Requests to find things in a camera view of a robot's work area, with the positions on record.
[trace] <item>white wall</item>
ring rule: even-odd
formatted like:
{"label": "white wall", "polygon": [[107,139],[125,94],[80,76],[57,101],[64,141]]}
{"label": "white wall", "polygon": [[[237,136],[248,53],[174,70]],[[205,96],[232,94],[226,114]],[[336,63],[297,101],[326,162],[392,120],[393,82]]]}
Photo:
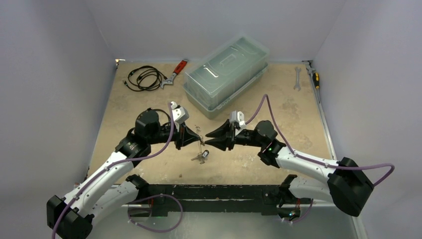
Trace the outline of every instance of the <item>white wall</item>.
{"label": "white wall", "polygon": [[397,167],[362,211],[372,239],[422,237],[421,39],[422,1],[348,0],[315,59],[337,156]]}
{"label": "white wall", "polygon": [[87,0],[116,58],[199,59],[243,32],[271,60],[313,59],[345,0]]}
{"label": "white wall", "polygon": [[46,203],[86,174],[114,60],[83,0],[0,1],[0,232],[49,238]]}

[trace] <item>screwdriver handle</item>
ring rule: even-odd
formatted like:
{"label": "screwdriver handle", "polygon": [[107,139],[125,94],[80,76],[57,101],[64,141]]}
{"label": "screwdriver handle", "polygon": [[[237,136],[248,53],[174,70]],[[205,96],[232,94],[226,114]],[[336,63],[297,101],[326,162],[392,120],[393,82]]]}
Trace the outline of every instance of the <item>screwdriver handle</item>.
{"label": "screwdriver handle", "polygon": [[176,68],[174,69],[174,73],[176,73],[176,74],[179,74],[182,70],[183,70],[183,68],[186,66],[186,64],[188,63],[188,60],[187,59],[183,59],[177,66],[176,66]]}
{"label": "screwdriver handle", "polygon": [[312,80],[314,82],[315,89],[319,89],[319,74],[317,72],[315,72],[312,76]]}

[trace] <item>yellow and black screwdriver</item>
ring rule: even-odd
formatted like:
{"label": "yellow and black screwdriver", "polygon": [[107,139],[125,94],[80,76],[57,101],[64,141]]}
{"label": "yellow and black screwdriver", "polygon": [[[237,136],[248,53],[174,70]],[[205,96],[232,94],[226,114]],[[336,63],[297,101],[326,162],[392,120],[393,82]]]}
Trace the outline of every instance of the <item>yellow and black screwdriver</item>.
{"label": "yellow and black screwdriver", "polygon": [[319,99],[319,74],[317,72],[315,72],[314,75],[312,76],[312,80],[314,81],[318,103],[321,103],[321,100]]}

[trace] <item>bunch of keys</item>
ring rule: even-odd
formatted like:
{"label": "bunch of keys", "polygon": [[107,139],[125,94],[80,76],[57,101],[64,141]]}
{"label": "bunch of keys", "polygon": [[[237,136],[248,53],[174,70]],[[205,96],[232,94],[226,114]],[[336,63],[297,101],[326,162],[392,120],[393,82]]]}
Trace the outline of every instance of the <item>bunch of keys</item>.
{"label": "bunch of keys", "polygon": [[[201,132],[201,128],[199,126],[195,126],[195,128],[197,129],[197,135],[199,135],[199,133]],[[202,152],[202,146],[205,146],[205,143],[204,143],[203,137],[201,136],[201,140],[198,141],[199,153],[195,158],[191,159],[191,161],[199,160],[200,164],[205,163],[205,160],[208,157],[210,152],[208,150],[205,150],[204,152]]]}

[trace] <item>beige work surface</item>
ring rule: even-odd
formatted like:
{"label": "beige work surface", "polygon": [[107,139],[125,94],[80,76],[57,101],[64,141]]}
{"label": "beige work surface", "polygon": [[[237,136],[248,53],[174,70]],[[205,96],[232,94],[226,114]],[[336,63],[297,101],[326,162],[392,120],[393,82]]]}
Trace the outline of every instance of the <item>beige work surface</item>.
{"label": "beige work surface", "polygon": [[[175,101],[189,112],[187,126],[194,131],[196,126],[199,126],[202,130],[200,135],[205,135],[222,125],[233,110],[242,111],[245,118],[249,119],[264,94],[270,97],[277,124],[293,148],[318,157],[330,158],[305,65],[269,64],[269,69],[260,82],[213,120],[206,118],[188,101],[182,87],[183,72],[176,77],[173,86],[167,85],[163,90],[152,92],[129,90],[122,81],[127,78],[130,71],[143,65],[154,66],[165,76],[170,76],[177,64],[121,63],[119,65],[98,134],[89,175],[107,160],[120,140],[126,136],[127,131],[134,127],[136,117],[147,108],[168,111],[167,102]],[[302,69],[300,72],[302,89],[299,92],[293,90],[296,82],[296,66]],[[159,113],[159,115],[161,123],[167,121],[164,114]],[[271,120],[266,103],[247,128],[254,129],[260,120]],[[152,153],[163,145],[152,145]],[[288,174],[294,173],[265,165],[257,156],[259,151],[257,147],[235,145],[232,151],[220,151],[207,145],[203,149],[208,149],[210,154],[205,164],[199,164],[199,161],[191,161],[199,152],[197,143],[185,146],[181,150],[177,150],[171,143],[159,156],[140,162],[117,183],[123,182],[128,175],[139,174],[147,182],[157,184],[280,184]]]}

